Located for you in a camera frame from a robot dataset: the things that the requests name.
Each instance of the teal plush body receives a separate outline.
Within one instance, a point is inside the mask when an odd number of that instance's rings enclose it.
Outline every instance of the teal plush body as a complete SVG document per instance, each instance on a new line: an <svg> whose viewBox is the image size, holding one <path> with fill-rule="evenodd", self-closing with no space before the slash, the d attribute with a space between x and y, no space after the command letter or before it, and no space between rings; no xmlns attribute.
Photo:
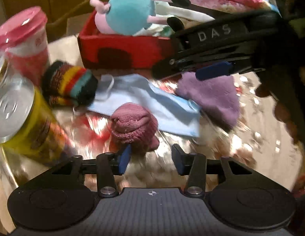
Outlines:
<svg viewBox="0 0 305 236"><path fill-rule="evenodd" d="M106 21L112 30L123 35L133 35L142 28L149 28L148 16L156 15L153 0L109 0L109 4Z"/></svg>

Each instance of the pink cup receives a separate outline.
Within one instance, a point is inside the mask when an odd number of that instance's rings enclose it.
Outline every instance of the pink cup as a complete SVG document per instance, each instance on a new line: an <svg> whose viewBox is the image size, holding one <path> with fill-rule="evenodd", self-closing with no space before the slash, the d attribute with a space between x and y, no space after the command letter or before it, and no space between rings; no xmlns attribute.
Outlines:
<svg viewBox="0 0 305 236"><path fill-rule="evenodd" d="M50 65L45 25L40 7L31 7L11 17L0 27L0 50L10 64L35 85Z"/></svg>

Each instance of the pink lid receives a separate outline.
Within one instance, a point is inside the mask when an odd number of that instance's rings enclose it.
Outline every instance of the pink lid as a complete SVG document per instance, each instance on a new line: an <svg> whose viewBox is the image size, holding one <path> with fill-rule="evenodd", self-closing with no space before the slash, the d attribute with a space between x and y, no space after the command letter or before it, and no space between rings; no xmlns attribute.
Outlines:
<svg viewBox="0 0 305 236"><path fill-rule="evenodd" d="M12 16L0 27L0 50L14 47L46 25L41 7L31 7Z"/></svg>

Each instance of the metal screw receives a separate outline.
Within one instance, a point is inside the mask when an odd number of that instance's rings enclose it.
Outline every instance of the metal screw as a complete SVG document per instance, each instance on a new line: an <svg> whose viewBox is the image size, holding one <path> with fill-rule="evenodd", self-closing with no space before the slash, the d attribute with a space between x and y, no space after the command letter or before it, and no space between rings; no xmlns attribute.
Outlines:
<svg viewBox="0 0 305 236"><path fill-rule="evenodd" d="M188 187L187 192L192 195L199 195L203 192L203 190L198 186Z"/></svg>
<svg viewBox="0 0 305 236"><path fill-rule="evenodd" d="M105 186L101 188L100 192L105 195L111 195L115 193L115 189L111 186Z"/></svg>

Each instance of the red box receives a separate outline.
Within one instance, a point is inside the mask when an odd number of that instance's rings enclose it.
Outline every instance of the red box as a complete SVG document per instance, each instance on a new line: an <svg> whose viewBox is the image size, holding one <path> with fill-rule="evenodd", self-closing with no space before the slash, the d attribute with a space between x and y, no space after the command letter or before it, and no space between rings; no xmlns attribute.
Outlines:
<svg viewBox="0 0 305 236"><path fill-rule="evenodd" d="M101 34L94 11L78 36L84 66L90 69L150 69L173 55L171 40L164 37Z"/></svg>

